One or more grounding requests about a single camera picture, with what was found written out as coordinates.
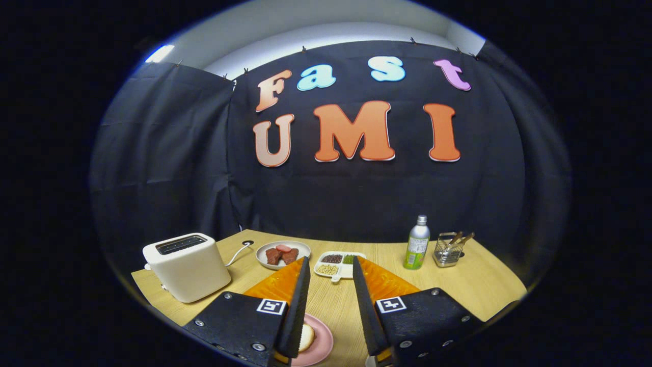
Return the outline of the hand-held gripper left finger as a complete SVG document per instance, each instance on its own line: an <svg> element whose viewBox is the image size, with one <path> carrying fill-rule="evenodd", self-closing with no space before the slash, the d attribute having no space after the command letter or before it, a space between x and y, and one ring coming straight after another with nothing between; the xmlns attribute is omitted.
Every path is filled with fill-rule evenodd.
<svg viewBox="0 0 652 367"><path fill-rule="evenodd" d="M290 366L300 348L310 277L303 256L243 294L224 291L183 328L226 366Z"/></svg>

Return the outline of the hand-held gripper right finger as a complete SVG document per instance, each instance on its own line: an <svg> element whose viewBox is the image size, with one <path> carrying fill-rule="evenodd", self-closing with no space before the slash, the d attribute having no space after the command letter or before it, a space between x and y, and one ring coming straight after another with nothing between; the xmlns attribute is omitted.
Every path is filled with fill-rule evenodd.
<svg viewBox="0 0 652 367"><path fill-rule="evenodd" d="M352 279L373 366L436 366L484 326L441 288L419 290L361 256L352 260Z"/></svg>

